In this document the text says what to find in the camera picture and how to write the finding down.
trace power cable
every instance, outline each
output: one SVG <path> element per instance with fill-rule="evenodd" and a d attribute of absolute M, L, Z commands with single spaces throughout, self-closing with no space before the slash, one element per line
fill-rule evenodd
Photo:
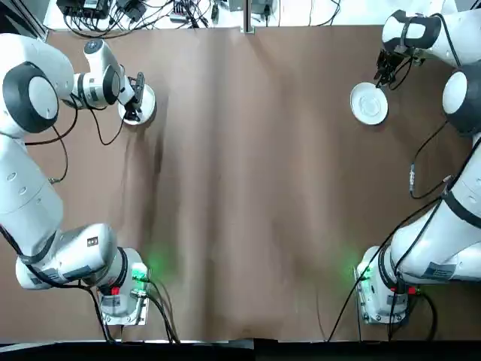
<path fill-rule="evenodd" d="M 179 335 L 177 333 L 177 328 L 175 326 L 175 322 L 174 322 L 174 309 L 172 308 L 172 301 L 171 301 L 171 297 L 169 296 L 168 294 L 168 291 L 167 291 L 167 288 L 165 287 L 165 285 L 161 282 L 160 284 L 162 285 L 162 289 L 164 290 L 165 292 L 165 296 L 167 297 L 167 303 L 168 305 L 165 304 L 165 300 L 162 298 L 162 294 L 160 293 L 160 290 L 159 288 L 157 287 L 156 283 L 153 282 L 152 280 L 149 280 L 149 283 L 153 285 L 153 287 L 156 289 L 156 292 L 159 294 L 159 299 L 162 303 L 162 305 L 167 308 L 167 312 L 168 312 L 168 316 L 169 316 L 169 321 L 170 321 L 170 324 L 171 324 L 171 328 L 172 328 L 172 331 L 173 331 L 173 335 L 177 338 L 179 338 Z"/>
<path fill-rule="evenodd" d="M 25 143 L 25 145 L 28 147 L 28 146 L 32 146 L 32 145 L 42 145 L 42 144 L 50 144 L 50 143 L 55 143 L 56 141 L 59 141 L 63 138 L 65 138 L 68 134 L 70 134 L 70 132 L 72 131 L 72 129 L 75 127 L 75 125 L 77 124 L 77 118 L 78 118 L 78 106 L 77 106 L 77 103 L 75 103 L 75 100 L 74 98 L 72 97 L 72 94 L 70 95 L 70 98 L 73 102 L 73 106 L 75 108 L 75 116 L 74 116 L 74 121 L 72 122 L 72 125 L 70 126 L 70 128 L 67 129 L 67 131 L 65 133 L 63 133 L 62 135 L 58 136 L 57 138 L 54 138 L 54 139 L 50 139 L 48 141 L 28 141 Z"/>
<path fill-rule="evenodd" d="M 162 319 L 164 320 L 165 324 L 165 332 L 167 333 L 168 340 L 170 342 L 175 342 L 176 344 L 180 343 L 179 338 L 174 334 L 170 323 L 168 322 L 167 315 L 165 314 L 164 307 L 155 299 L 155 297 L 151 296 L 150 294 L 147 294 L 147 298 L 152 301 L 152 303 L 157 307 L 159 310 L 160 314 L 162 315 Z"/>
<path fill-rule="evenodd" d="M 280 0 L 279 0 L 279 23 L 277 24 L 277 27 L 280 27 L 280 13 L 282 12 L 282 8 L 280 7 Z"/>
<path fill-rule="evenodd" d="M 334 22 L 334 18 L 337 16 L 337 14 L 339 14 L 339 11 L 340 11 L 340 0 L 337 0 L 337 2 L 335 0 L 331 0 L 331 2 L 336 4 L 336 9 L 334 10 L 334 13 L 329 18 L 329 20 L 325 21 L 324 23 L 320 23 L 319 25 L 316 25 L 316 26 L 323 26 L 325 24 L 329 24 L 331 26 L 332 23 Z"/>
<path fill-rule="evenodd" d="M 93 109 L 89 108 L 89 110 L 90 110 L 90 113 L 92 113 L 93 119 L 95 121 L 95 125 L 97 126 L 97 133 L 98 133 L 98 138 L 100 139 L 100 142 L 102 143 L 102 145 L 105 145 L 105 146 L 111 145 L 117 139 L 117 137 L 120 135 L 122 131 L 124 119 L 126 118 L 127 112 L 124 114 L 123 118 L 120 120 L 120 127 L 117 133 L 115 134 L 115 136 L 110 141 L 105 142 L 100 133 L 100 125 L 98 124 L 97 116 L 95 115 L 95 112 L 93 111 Z"/>
<path fill-rule="evenodd" d="M 433 300 L 431 297 L 429 297 L 425 293 L 420 293 L 419 297 L 422 297 L 423 299 L 426 300 L 426 302 L 429 304 L 429 307 L 431 308 L 431 313 L 432 313 L 432 321 L 431 321 L 431 328 L 429 329 L 428 337 L 426 338 L 426 341 L 433 341 L 434 337 L 436 335 L 437 331 L 437 310 L 436 306 L 434 305 Z"/>
<path fill-rule="evenodd" d="M 414 194 L 415 180 L 416 180 L 416 160 L 417 160 L 417 157 L 422 152 L 424 147 L 426 145 L 428 145 L 428 143 L 432 139 L 434 139 L 434 137 L 436 137 L 436 135 L 438 135 L 441 130 L 444 129 L 444 127 L 446 126 L 446 124 L 448 122 L 449 122 L 448 120 L 443 122 L 443 124 L 428 139 L 426 139 L 425 142 L 422 143 L 421 147 L 419 147 L 418 150 L 416 151 L 416 155 L 414 156 L 413 162 L 411 163 L 410 174 L 409 174 L 409 194 L 410 194 L 412 199 L 423 199 L 423 198 L 426 198 L 426 197 L 430 196 L 432 193 L 434 193 L 438 188 L 443 186 L 451 178 L 450 176 L 445 177 L 441 182 L 439 182 L 434 187 L 432 187 L 428 192 L 423 193 L 421 196 L 416 196 Z"/>
<path fill-rule="evenodd" d="M 359 337 L 359 342 L 362 342 L 362 335 L 361 335 L 361 315 L 359 314 L 359 292 L 356 290 L 355 292 L 355 309 L 357 312 L 357 318 L 358 318 L 358 337 Z"/>
<path fill-rule="evenodd" d="M 441 19 L 441 22 L 443 23 L 444 32 L 446 33 L 446 39 L 448 41 L 449 48 L 451 49 L 452 56 L 454 57 L 454 60 L 456 61 L 456 65 L 458 66 L 458 68 L 460 68 L 461 62 L 459 61 L 458 54 L 456 53 L 454 45 L 452 45 L 451 35 L 449 34 L 448 25 L 446 24 L 444 16 L 442 14 L 439 14 L 439 13 L 432 14 L 431 16 L 432 17 L 439 17 Z"/>
<path fill-rule="evenodd" d="M 310 0 L 309 24 L 307 24 L 307 26 L 310 26 L 310 23 L 311 23 L 312 18 L 313 18 L 313 2 L 314 2 L 314 0 Z"/>
<path fill-rule="evenodd" d="M 394 77 L 398 74 L 398 72 L 404 68 L 406 65 L 409 65 L 407 70 L 406 70 L 406 73 L 404 74 L 404 76 L 402 77 L 402 79 L 393 87 L 391 87 L 391 84 L 389 84 L 389 90 L 396 90 L 398 87 L 401 86 L 401 84 L 406 80 L 407 78 L 407 75 L 409 75 L 409 72 L 411 71 L 411 67 L 413 66 L 413 61 L 414 61 L 414 58 L 411 56 L 407 61 L 405 61 L 399 68 L 398 70 L 396 70 L 396 72 L 394 73 Z"/>
<path fill-rule="evenodd" d="M 63 153 L 65 154 L 65 170 L 63 171 L 63 175 L 60 178 L 49 178 L 49 181 L 51 184 L 57 184 L 60 183 L 67 177 L 67 172 L 68 172 L 68 153 L 67 153 L 67 148 L 65 147 L 65 143 L 63 142 L 63 139 L 61 135 L 59 134 L 59 131 L 55 126 L 52 126 L 53 131 L 55 134 L 57 134 L 58 139 L 60 140 L 60 144 L 62 145 L 63 148 Z"/>
<path fill-rule="evenodd" d="M 331 334 L 329 335 L 328 337 L 328 342 L 330 342 L 330 340 L 332 340 L 332 337 L 334 336 L 335 332 L 336 332 L 336 328 L 337 326 L 339 325 L 339 322 L 340 322 L 340 319 L 344 313 L 344 310 L 346 309 L 346 306 L 352 296 L 352 293 L 355 291 L 356 287 L 358 286 L 359 282 L 361 282 L 361 280 L 363 279 L 366 271 L 368 270 L 370 264 L 374 261 L 374 259 L 376 258 L 376 256 L 379 254 L 379 252 L 383 249 L 383 247 L 389 242 L 389 240 L 391 239 L 391 237 L 398 231 L 398 229 L 400 229 L 408 220 L 412 219 L 413 217 L 415 217 L 417 214 L 423 212 L 425 209 L 431 207 L 435 202 L 437 201 L 437 199 L 433 200 L 433 201 L 430 201 L 428 204 L 426 205 L 423 205 L 421 208 L 418 208 L 417 211 L 414 211 L 413 213 L 411 213 L 409 216 L 407 216 L 406 218 L 404 218 L 389 234 L 388 236 L 386 237 L 386 239 L 384 240 L 384 242 L 380 245 L 380 247 L 376 250 L 376 252 L 374 253 L 374 255 L 371 257 L 371 259 L 369 260 L 369 263 L 366 265 L 365 269 L 361 272 L 361 274 L 359 275 L 358 279 L 355 280 L 355 283 L 354 285 L 352 286 L 347 298 L 346 298 L 346 301 L 344 302 L 343 304 L 343 307 L 341 308 L 340 310 L 340 313 L 339 313 L 339 316 L 337 316 L 337 320 L 336 320 L 336 323 L 334 324 L 334 327 L 332 328 L 332 331 L 331 331 Z"/>
<path fill-rule="evenodd" d="M 113 39 L 113 38 L 119 38 L 119 37 L 122 37 L 122 36 L 126 36 L 126 35 L 129 35 L 131 34 L 132 32 L 136 31 L 136 30 L 139 30 L 139 29 L 144 29 L 144 28 L 147 28 L 148 26 L 153 26 L 157 21 L 159 21 L 161 18 L 165 17 L 165 15 L 159 15 L 157 18 L 155 18 L 153 21 L 150 21 L 148 23 L 145 23 L 145 21 L 155 15 L 157 15 L 160 11 L 162 11 L 167 5 L 171 4 L 173 2 L 173 0 L 167 0 L 166 3 L 164 3 L 163 5 L 160 5 L 160 6 L 150 6 L 151 8 L 157 8 L 158 10 L 155 11 L 153 14 L 147 16 L 147 17 L 142 17 L 139 19 L 139 21 L 137 21 L 137 25 L 133 28 L 133 29 L 130 29 L 128 30 L 127 32 L 122 32 L 120 34 L 117 34 L 117 35 L 108 35 L 111 31 L 114 30 L 114 28 L 116 26 L 119 26 L 121 27 L 120 25 L 120 20 L 125 16 L 125 14 L 122 13 L 122 11 L 120 11 L 119 8 L 117 8 L 114 13 L 113 13 L 113 16 L 112 15 L 109 15 L 110 16 L 110 25 L 105 29 L 105 30 L 100 30 L 100 29 L 95 29 L 96 32 L 100 32 L 100 34 L 97 34 L 97 35 L 91 35 L 91 34 L 86 34 L 86 33 L 83 33 L 81 32 L 81 28 L 80 28 L 80 24 L 79 23 L 76 23 L 76 20 L 80 19 L 80 17 L 76 17 L 76 16 L 70 16 L 71 18 L 71 21 L 73 21 L 73 23 L 77 26 L 77 28 L 79 29 L 79 31 L 75 30 L 72 28 L 71 25 L 68 24 L 68 21 L 67 21 L 67 17 L 66 15 L 64 15 L 64 22 L 65 22 L 65 25 L 76 35 L 82 37 L 82 38 L 88 38 L 88 39 L 98 39 L 98 38 L 102 38 L 102 39 Z"/>

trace white saucer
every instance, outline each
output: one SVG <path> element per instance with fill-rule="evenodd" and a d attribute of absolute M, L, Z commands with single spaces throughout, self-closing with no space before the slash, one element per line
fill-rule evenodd
<path fill-rule="evenodd" d="M 360 122 L 373 126 L 386 118 L 388 101 L 374 84 L 359 83 L 351 92 L 351 110 Z"/>

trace black cable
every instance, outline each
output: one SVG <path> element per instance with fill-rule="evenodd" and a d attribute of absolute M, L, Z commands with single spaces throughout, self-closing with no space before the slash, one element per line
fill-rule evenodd
<path fill-rule="evenodd" d="M 309 24 L 307 24 L 307 26 L 310 26 L 311 20 L 313 18 L 313 2 L 314 0 L 310 0 Z"/>
<path fill-rule="evenodd" d="M 165 311 L 164 311 L 164 308 L 162 307 L 162 305 L 159 303 L 159 301 L 157 301 L 155 299 L 155 297 L 151 296 L 151 295 L 147 295 L 147 298 L 152 301 L 152 303 L 157 307 L 157 309 L 159 310 L 160 314 L 162 315 L 162 318 L 164 320 L 164 324 L 165 324 L 165 332 L 167 333 L 167 337 L 169 339 L 169 341 L 174 341 L 176 344 L 179 344 L 180 343 L 180 340 L 179 338 L 174 334 L 174 332 L 172 331 L 172 328 L 171 328 L 171 325 L 170 323 L 168 322 L 168 318 L 167 318 L 167 315 L 165 314 Z"/>
<path fill-rule="evenodd" d="M 63 175 L 60 178 L 50 178 L 49 181 L 51 184 L 57 184 L 60 183 L 67 177 L 67 172 L 68 172 L 68 153 L 67 153 L 67 148 L 65 147 L 65 143 L 63 142 L 62 136 L 59 134 L 59 131 L 55 126 L 52 126 L 53 131 L 55 134 L 57 134 L 58 139 L 60 140 L 60 144 L 62 145 L 63 148 L 63 153 L 65 154 L 65 170 L 63 171 Z"/>
<path fill-rule="evenodd" d="M 474 8 L 477 8 L 479 6 L 479 0 L 476 0 L 474 2 L 474 4 L 471 5 L 471 7 L 469 8 L 469 10 L 474 10 Z"/>
<path fill-rule="evenodd" d="M 448 180 L 449 178 L 446 177 L 444 178 L 441 182 L 439 182 L 438 184 L 436 184 L 434 187 L 432 187 L 428 192 L 422 194 L 421 196 L 416 196 L 414 194 L 414 189 L 415 189 L 415 179 L 416 179 L 416 160 L 417 160 L 417 157 L 418 155 L 421 153 L 421 151 L 424 149 L 424 147 L 426 145 L 428 145 L 428 143 L 434 139 L 434 137 L 436 137 L 439 132 L 441 130 L 444 129 L 444 127 L 446 126 L 446 124 L 448 123 L 449 121 L 446 120 L 428 139 L 426 139 L 424 141 L 424 143 L 422 143 L 421 147 L 418 148 L 418 150 L 416 151 L 416 155 L 414 156 L 414 159 L 413 159 L 413 162 L 411 163 L 411 169 L 410 169 L 410 176 L 409 176 L 409 194 L 411 196 L 412 199 L 423 199 L 423 198 L 426 198 L 427 196 L 431 195 L 433 192 L 435 192 L 438 188 L 440 188 L 441 186 L 443 186 Z"/>
<path fill-rule="evenodd" d="M 429 333 L 428 333 L 428 337 L 426 338 L 426 341 L 433 341 L 434 337 L 436 335 L 436 331 L 437 331 L 437 310 L 436 310 L 436 306 L 434 305 L 434 302 L 431 299 L 431 297 L 429 297 L 427 294 L 420 293 L 419 297 L 422 297 L 423 299 L 425 299 L 428 302 L 429 307 L 431 308 L 431 313 L 432 313 L 433 318 L 432 318 L 432 321 L 431 321 L 431 328 L 429 329 Z"/>
<path fill-rule="evenodd" d="M 111 145 L 113 143 L 113 141 L 115 141 L 117 139 L 117 137 L 120 135 L 121 131 L 122 131 L 122 128 L 123 128 L 123 121 L 125 119 L 125 114 L 124 114 L 124 117 L 122 118 L 121 120 L 121 123 L 120 123 L 120 127 L 119 127 L 119 130 L 117 131 L 117 133 L 115 134 L 115 136 L 110 140 L 108 141 L 107 143 L 104 141 L 104 139 L 102 139 L 102 135 L 100 133 L 100 125 L 98 124 L 98 120 L 97 120 L 97 116 L 95 115 L 95 112 L 93 111 L 93 109 L 89 108 L 90 110 L 90 113 L 92 113 L 93 115 L 93 119 L 95 121 L 95 124 L 97 125 L 97 133 L 98 133 L 98 138 L 100 139 L 100 142 L 107 146 L 107 145 Z"/>
<path fill-rule="evenodd" d="M 419 231 L 418 235 L 416 236 L 416 239 L 414 240 L 414 242 L 407 248 L 406 252 L 404 252 L 404 254 L 401 256 L 401 258 L 398 260 L 398 262 L 396 263 L 396 265 L 394 267 L 394 275 L 397 279 L 399 279 L 399 277 L 400 277 L 400 275 L 398 273 L 399 265 L 406 259 L 406 257 L 409 255 L 409 253 L 413 250 L 413 248 L 418 243 L 419 239 L 421 239 L 425 230 L 428 228 L 429 223 L 431 223 L 431 221 L 434 218 L 434 215 L 436 214 L 437 210 L 441 206 L 442 198 L 437 197 L 434 201 L 437 202 L 437 204 L 434 206 L 434 209 L 431 212 L 431 214 L 429 215 L 428 220 L 426 220 L 426 223 L 424 223 L 424 225 L 422 226 L 422 228 Z M 396 296 L 397 296 L 397 292 L 398 292 L 399 282 L 396 282 L 396 284 L 397 285 L 396 285 L 396 288 L 395 288 L 395 291 L 394 291 L 394 297 L 392 299 L 392 304 L 391 304 L 391 312 L 389 313 L 388 341 L 391 341 L 391 338 L 392 338 L 392 318 L 393 318 L 393 314 L 394 314 L 394 307 L 395 307 L 395 303 L 396 303 Z"/>
<path fill-rule="evenodd" d="M 77 107 L 77 104 L 75 103 L 75 100 L 74 98 L 72 97 L 72 95 L 70 95 L 72 101 L 73 101 L 73 104 L 74 104 L 74 107 L 75 107 L 75 117 L 74 117 L 74 121 L 72 122 L 72 125 L 70 126 L 70 128 L 67 129 L 67 131 L 65 133 L 63 133 L 62 135 L 60 135 L 59 137 L 57 138 L 54 138 L 54 139 L 50 139 L 48 141 L 28 141 L 25 143 L 25 145 L 28 147 L 28 146 L 31 146 L 31 145 L 42 145 L 42 144 L 50 144 L 50 143 L 55 143 L 56 141 L 59 141 L 63 138 L 65 138 L 71 131 L 72 129 L 75 127 L 75 125 L 77 124 L 77 118 L 78 118 L 78 107 Z"/>
<path fill-rule="evenodd" d="M 406 70 L 406 73 L 404 74 L 404 76 L 402 77 L 402 79 L 394 86 L 394 87 L 391 87 L 391 84 L 389 84 L 389 90 L 396 90 L 398 87 L 401 86 L 401 84 L 406 80 L 407 78 L 407 75 L 409 74 L 409 72 L 411 71 L 411 67 L 413 66 L 413 61 L 414 61 L 414 58 L 411 56 L 406 62 L 404 62 L 404 64 L 402 64 L 398 70 L 396 70 L 396 72 L 394 73 L 394 76 L 396 76 L 396 74 L 402 69 L 404 68 L 404 66 L 406 66 L 407 64 L 409 64 L 409 67 L 407 68 Z"/>
<path fill-rule="evenodd" d="M 169 294 L 167 292 L 167 289 L 165 288 L 164 284 L 161 282 L 162 288 L 164 289 L 165 295 L 166 295 L 167 300 L 168 300 L 168 305 L 165 304 L 165 300 L 162 298 L 162 294 L 160 293 L 160 290 L 157 287 L 157 284 L 155 282 L 153 282 L 152 280 L 149 280 L 149 283 L 153 285 L 153 287 L 156 289 L 156 292 L 159 294 L 159 299 L 162 303 L 162 306 L 164 306 L 164 308 L 167 308 L 169 321 L 170 321 L 170 324 L 171 324 L 173 335 L 175 337 L 179 338 L 179 335 L 177 333 L 177 328 L 176 328 L 175 322 L 174 322 L 174 310 L 172 308 L 172 301 L 171 301 L 171 297 L 169 296 Z"/>
<path fill-rule="evenodd" d="M 451 35 L 449 35 L 448 25 L 446 24 L 444 16 L 442 14 L 439 14 L 439 13 L 432 14 L 431 16 L 432 17 L 439 17 L 441 19 L 441 22 L 443 23 L 443 27 L 444 27 L 444 32 L 446 33 L 446 38 L 447 38 L 449 47 L 451 48 L 452 56 L 454 57 L 454 60 L 456 61 L 456 65 L 458 66 L 458 68 L 460 68 L 461 62 L 459 61 L 458 54 L 456 53 L 454 45 L 452 45 Z"/>
<path fill-rule="evenodd" d="M 336 323 L 334 324 L 334 327 L 331 331 L 331 334 L 329 335 L 328 337 L 328 342 L 330 340 L 332 340 L 332 337 L 334 336 L 334 333 L 336 331 L 336 328 L 337 326 L 339 325 L 339 322 L 340 322 L 340 318 L 342 317 L 343 313 L 344 313 L 344 310 L 346 309 L 346 306 L 347 306 L 347 303 L 349 302 L 351 296 L 352 296 L 352 293 L 354 292 L 354 290 L 356 289 L 356 287 L 358 286 L 359 282 L 362 280 L 362 278 L 364 277 L 366 271 L 368 270 L 369 268 L 369 265 L 374 261 L 374 259 L 376 258 L 376 256 L 378 255 L 378 253 L 383 249 L 383 247 L 389 242 L 389 240 L 391 239 L 391 237 L 396 233 L 396 231 L 398 231 L 398 229 L 400 229 L 408 220 L 410 220 L 411 218 L 415 217 L 417 214 L 423 212 L 426 208 L 429 208 L 431 207 L 435 202 L 437 201 L 437 199 L 433 200 L 433 201 L 430 201 L 427 205 L 423 205 L 421 208 L 419 208 L 417 211 L 414 211 L 413 213 L 411 213 L 409 216 L 407 216 L 406 218 L 404 218 L 392 231 L 391 233 L 389 233 L 389 235 L 386 237 L 386 239 L 384 240 L 384 242 L 380 245 L 380 247 L 376 250 L 376 252 L 374 253 L 374 255 L 371 257 L 371 259 L 369 260 L 369 263 L 368 265 L 366 265 L 366 268 L 361 272 L 361 274 L 359 275 L 358 279 L 355 280 L 355 283 L 354 283 L 354 286 L 352 286 L 352 289 L 350 290 L 349 292 L 349 295 L 347 296 L 346 298 L 346 301 L 344 302 L 343 304 L 343 307 L 341 308 L 340 310 L 340 313 L 339 313 L 339 316 L 337 316 L 337 320 L 336 320 Z"/>
<path fill-rule="evenodd" d="M 336 4 L 336 10 L 334 10 L 334 13 L 332 14 L 332 17 L 330 17 L 329 20 L 325 21 L 324 23 L 320 23 L 319 25 L 316 25 L 316 26 L 323 26 L 323 25 L 328 24 L 328 23 L 331 26 L 332 23 L 334 22 L 334 18 L 337 16 L 337 14 L 339 14 L 339 11 L 340 11 L 340 0 L 337 0 L 337 2 L 335 2 L 334 0 L 331 0 L 331 2 Z"/>
<path fill-rule="evenodd" d="M 358 337 L 359 342 L 362 342 L 362 335 L 361 335 L 361 315 L 359 314 L 359 292 L 356 290 L 355 292 L 355 309 L 357 311 L 358 316 Z"/>
<path fill-rule="evenodd" d="M 151 18 L 152 16 L 158 14 L 165 6 L 169 5 L 170 3 L 172 3 L 173 0 L 167 0 L 166 3 L 164 5 L 162 5 L 161 7 L 159 7 L 159 9 L 154 13 L 154 14 L 151 14 L 149 15 L 148 17 L 142 17 L 139 19 L 138 23 L 143 20 L 145 21 L 146 19 L 149 19 Z M 156 19 L 154 19 L 154 21 L 151 21 L 151 22 L 148 22 L 148 23 L 143 23 L 143 24 L 138 24 L 136 25 L 133 29 L 127 31 L 127 32 L 122 32 L 120 34 L 117 34 L 117 35 L 110 35 L 108 36 L 108 33 L 111 32 L 115 26 L 117 26 L 120 22 L 120 20 L 123 18 L 125 14 L 123 14 L 121 11 L 119 11 L 119 8 L 117 8 L 117 10 L 115 11 L 115 14 L 113 16 L 114 18 L 114 22 L 108 26 L 101 34 L 97 34 L 97 35 L 90 35 L 90 34 L 85 34 L 85 33 L 82 33 L 82 32 L 79 32 L 75 29 L 73 29 L 67 22 L 67 18 L 66 16 L 64 15 L 64 22 L 65 22 L 65 25 L 76 35 L 82 37 L 82 38 L 88 38 L 88 39 L 97 39 L 97 38 L 102 38 L 102 39 L 113 39 L 113 38 L 120 38 L 122 36 L 126 36 L 126 35 L 129 35 L 131 34 L 132 32 L 136 31 L 136 30 L 139 30 L 139 29 L 144 29 L 144 28 L 147 28 L 148 26 L 151 26 L 153 24 L 155 24 L 157 21 L 159 21 L 161 18 L 163 18 L 165 15 L 159 15 Z"/>

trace electronic equipment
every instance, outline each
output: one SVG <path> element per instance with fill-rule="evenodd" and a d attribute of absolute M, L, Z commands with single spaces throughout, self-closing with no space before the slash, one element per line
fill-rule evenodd
<path fill-rule="evenodd" d="M 111 4 L 112 0 L 57 0 L 57 6 L 65 16 L 75 14 L 89 19 L 106 19 Z"/>
<path fill-rule="evenodd" d="M 224 8 L 229 11 L 241 11 L 244 9 L 244 0 L 217 0 Z M 265 5 L 272 8 L 273 0 L 252 0 L 252 12 L 253 14 L 263 14 Z"/>
<path fill-rule="evenodd" d="M 117 7 L 132 22 L 139 21 L 147 10 L 139 0 L 117 0 Z"/>

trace robotic arm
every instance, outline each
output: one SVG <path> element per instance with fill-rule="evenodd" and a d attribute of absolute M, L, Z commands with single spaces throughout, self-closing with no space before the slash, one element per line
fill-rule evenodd
<path fill-rule="evenodd" d="M 446 15 L 444 20 L 449 34 L 438 16 L 408 17 L 403 11 L 393 13 L 383 28 L 384 49 L 378 58 L 375 78 L 379 79 L 380 86 L 393 82 L 396 67 L 407 57 L 418 64 L 429 56 L 454 66 L 459 62 L 443 91 L 443 109 L 460 135 L 479 139 L 481 49 L 477 43 L 481 38 L 481 10 Z M 469 161 L 446 188 L 440 204 L 416 222 L 399 229 L 390 246 L 368 249 L 357 266 L 356 280 L 368 267 L 358 284 L 367 323 L 389 323 L 393 302 L 391 322 L 401 322 L 406 316 L 409 285 L 481 281 L 481 151 L 478 145 L 476 141 Z"/>
<path fill-rule="evenodd" d="M 119 100 L 123 119 L 142 123 L 155 113 L 153 91 L 143 81 L 133 89 L 102 40 L 87 43 L 91 72 L 76 75 L 64 54 L 40 41 L 3 34 L 0 44 L 12 54 L 0 67 L 0 230 L 18 254 L 20 285 L 50 288 L 36 274 L 56 284 L 83 280 L 98 287 L 107 324 L 145 323 L 147 300 L 134 295 L 147 289 L 142 281 L 147 267 L 139 254 L 117 247 L 114 231 L 104 223 L 62 231 L 62 200 L 28 155 L 23 138 L 50 128 L 59 99 L 71 104 L 71 94 L 77 105 L 91 108 Z"/>

